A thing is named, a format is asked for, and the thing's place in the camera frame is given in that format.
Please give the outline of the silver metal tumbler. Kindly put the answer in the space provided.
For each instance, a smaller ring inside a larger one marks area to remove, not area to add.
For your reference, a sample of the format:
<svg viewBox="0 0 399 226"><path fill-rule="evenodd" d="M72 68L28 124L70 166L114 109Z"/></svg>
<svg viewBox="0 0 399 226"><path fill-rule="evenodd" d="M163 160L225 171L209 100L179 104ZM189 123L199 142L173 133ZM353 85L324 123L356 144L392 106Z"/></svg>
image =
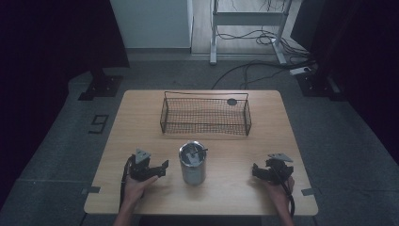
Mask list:
<svg viewBox="0 0 399 226"><path fill-rule="evenodd" d="M186 142L179 150L184 181L191 186L199 186L206 178L207 151L201 143L192 140Z"/></svg>

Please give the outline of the person's left hand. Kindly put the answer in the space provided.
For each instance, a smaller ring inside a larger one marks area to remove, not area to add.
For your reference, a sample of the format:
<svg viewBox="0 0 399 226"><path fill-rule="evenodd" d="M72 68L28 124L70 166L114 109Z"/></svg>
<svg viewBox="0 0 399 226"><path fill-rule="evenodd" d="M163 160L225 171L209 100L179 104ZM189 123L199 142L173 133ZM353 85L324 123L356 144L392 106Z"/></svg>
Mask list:
<svg viewBox="0 0 399 226"><path fill-rule="evenodd" d="M157 176L152 176L150 179L147 179L146 181L139 182L128 176L125 182L122 206L128 208L134 208L137 202L141 199L142 195L144 194L145 189L157 180L158 180Z"/></svg>

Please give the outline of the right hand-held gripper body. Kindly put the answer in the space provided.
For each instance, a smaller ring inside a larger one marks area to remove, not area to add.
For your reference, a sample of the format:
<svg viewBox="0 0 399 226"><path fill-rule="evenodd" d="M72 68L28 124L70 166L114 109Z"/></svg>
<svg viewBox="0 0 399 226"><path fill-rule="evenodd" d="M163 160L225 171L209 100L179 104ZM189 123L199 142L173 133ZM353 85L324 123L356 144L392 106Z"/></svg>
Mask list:
<svg viewBox="0 0 399 226"><path fill-rule="evenodd" d="M275 184L282 184L287 181L294 172L294 167L288 167L287 162L293 163L293 160L284 153L272 153L265 161L271 173L271 181Z"/></svg>

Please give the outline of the white cabinet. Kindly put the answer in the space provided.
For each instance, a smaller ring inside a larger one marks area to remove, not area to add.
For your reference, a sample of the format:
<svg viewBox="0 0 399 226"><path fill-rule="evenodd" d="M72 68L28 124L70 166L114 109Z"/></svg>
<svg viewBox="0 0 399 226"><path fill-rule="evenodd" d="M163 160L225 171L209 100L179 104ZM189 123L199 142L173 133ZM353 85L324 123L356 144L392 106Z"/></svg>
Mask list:
<svg viewBox="0 0 399 226"><path fill-rule="evenodd" d="M190 49L192 0L110 0L127 49Z"/></svg>

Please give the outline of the white desk frame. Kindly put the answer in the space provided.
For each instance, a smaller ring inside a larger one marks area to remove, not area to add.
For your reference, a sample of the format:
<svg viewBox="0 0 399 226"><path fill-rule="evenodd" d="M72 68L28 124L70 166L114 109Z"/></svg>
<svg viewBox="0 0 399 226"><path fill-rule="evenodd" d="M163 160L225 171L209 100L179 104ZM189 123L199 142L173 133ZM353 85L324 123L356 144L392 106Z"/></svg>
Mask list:
<svg viewBox="0 0 399 226"><path fill-rule="evenodd" d="M210 64L216 65L217 63L217 45L216 45L216 31L220 26L276 26L279 30L278 33L272 38L272 47L276 57L281 65L287 63L285 56L282 52L282 33L286 25L289 11L293 0L286 0L282 11L271 12L251 12L251 11L219 11L218 0L211 0L211 27L212 36L210 42Z"/></svg>

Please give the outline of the white power strip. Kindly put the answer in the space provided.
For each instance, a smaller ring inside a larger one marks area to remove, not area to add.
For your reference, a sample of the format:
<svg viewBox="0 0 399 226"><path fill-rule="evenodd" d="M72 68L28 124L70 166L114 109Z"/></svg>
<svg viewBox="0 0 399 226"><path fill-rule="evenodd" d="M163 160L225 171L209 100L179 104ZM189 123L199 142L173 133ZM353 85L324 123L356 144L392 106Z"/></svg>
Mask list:
<svg viewBox="0 0 399 226"><path fill-rule="evenodd" d="M290 70L289 73L290 73L290 75L294 76L294 75L299 75L302 73L311 73L312 71L313 71L312 67L300 67L300 68Z"/></svg>

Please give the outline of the person's right hand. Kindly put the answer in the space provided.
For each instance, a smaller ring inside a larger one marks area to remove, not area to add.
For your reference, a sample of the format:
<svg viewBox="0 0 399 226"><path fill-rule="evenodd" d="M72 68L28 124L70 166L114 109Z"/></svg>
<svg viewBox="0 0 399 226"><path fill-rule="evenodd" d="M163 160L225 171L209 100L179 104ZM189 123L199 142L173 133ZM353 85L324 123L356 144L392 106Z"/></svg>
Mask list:
<svg viewBox="0 0 399 226"><path fill-rule="evenodd" d="M289 198L286 194L282 185L275 185L272 182L262 181L266 189L266 194L268 195L270 201L274 204L276 210L288 211L289 210Z"/></svg>

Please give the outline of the black stand base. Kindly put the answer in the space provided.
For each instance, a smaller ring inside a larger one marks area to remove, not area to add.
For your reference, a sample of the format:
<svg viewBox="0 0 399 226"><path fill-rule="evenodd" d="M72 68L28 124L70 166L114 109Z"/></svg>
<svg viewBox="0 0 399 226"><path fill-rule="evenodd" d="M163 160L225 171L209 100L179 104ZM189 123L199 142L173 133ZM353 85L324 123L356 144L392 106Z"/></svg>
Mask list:
<svg viewBox="0 0 399 226"><path fill-rule="evenodd" d="M79 101L92 101L95 97L115 97L123 80L121 75L106 75L102 68L90 71L92 81L86 91L82 92Z"/></svg>
<svg viewBox="0 0 399 226"><path fill-rule="evenodd" d="M307 72L297 75L296 80L305 97L326 97L330 101L344 102L343 91L331 75Z"/></svg>

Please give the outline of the dark curtain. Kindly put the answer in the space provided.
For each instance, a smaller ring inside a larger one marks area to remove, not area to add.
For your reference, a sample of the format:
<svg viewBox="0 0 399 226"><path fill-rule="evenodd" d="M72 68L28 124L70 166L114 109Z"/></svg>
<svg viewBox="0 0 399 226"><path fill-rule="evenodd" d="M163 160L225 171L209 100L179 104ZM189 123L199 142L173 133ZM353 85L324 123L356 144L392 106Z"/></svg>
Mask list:
<svg viewBox="0 0 399 226"><path fill-rule="evenodd" d="M291 38L311 53L399 164L399 0L300 0Z"/></svg>
<svg viewBox="0 0 399 226"><path fill-rule="evenodd" d="M70 80L128 64L111 0L0 0L0 208Z"/></svg>

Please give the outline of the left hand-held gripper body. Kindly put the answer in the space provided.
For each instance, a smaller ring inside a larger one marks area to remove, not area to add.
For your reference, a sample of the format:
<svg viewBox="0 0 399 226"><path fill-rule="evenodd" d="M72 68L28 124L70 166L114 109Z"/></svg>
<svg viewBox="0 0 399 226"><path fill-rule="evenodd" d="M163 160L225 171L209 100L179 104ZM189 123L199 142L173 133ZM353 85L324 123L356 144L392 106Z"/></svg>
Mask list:
<svg viewBox="0 0 399 226"><path fill-rule="evenodd" d="M151 154L137 149L136 153L128 158L128 175L139 182L146 181L157 174L156 168L150 167Z"/></svg>

